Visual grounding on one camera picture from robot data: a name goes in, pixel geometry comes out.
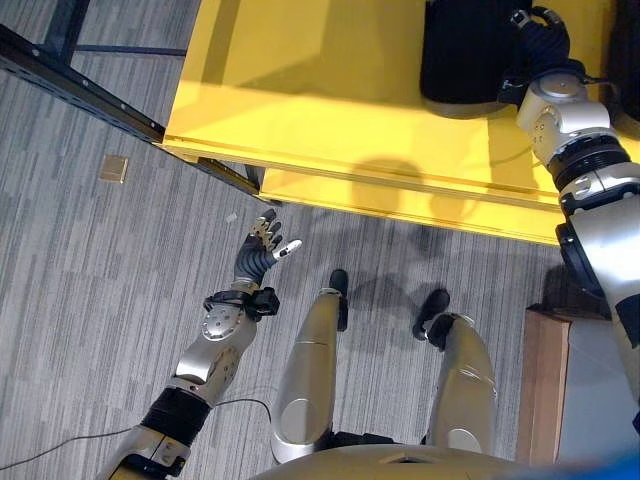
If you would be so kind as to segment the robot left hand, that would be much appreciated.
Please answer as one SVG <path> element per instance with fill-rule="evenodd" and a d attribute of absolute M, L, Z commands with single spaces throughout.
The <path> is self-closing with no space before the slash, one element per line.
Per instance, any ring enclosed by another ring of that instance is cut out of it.
<path fill-rule="evenodd" d="M 299 239 L 283 242 L 281 227 L 273 208 L 255 219 L 235 258 L 235 282 L 261 285 L 271 267 L 302 246 Z"/>

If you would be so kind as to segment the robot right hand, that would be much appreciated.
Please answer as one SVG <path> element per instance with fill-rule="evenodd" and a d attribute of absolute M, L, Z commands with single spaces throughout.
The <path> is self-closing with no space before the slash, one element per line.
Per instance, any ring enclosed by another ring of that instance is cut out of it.
<path fill-rule="evenodd" d="M 513 10 L 510 23 L 518 32 L 523 66 L 532 75 L 569 64 L 570 37 L 564 21 L 550 8 Z"/>

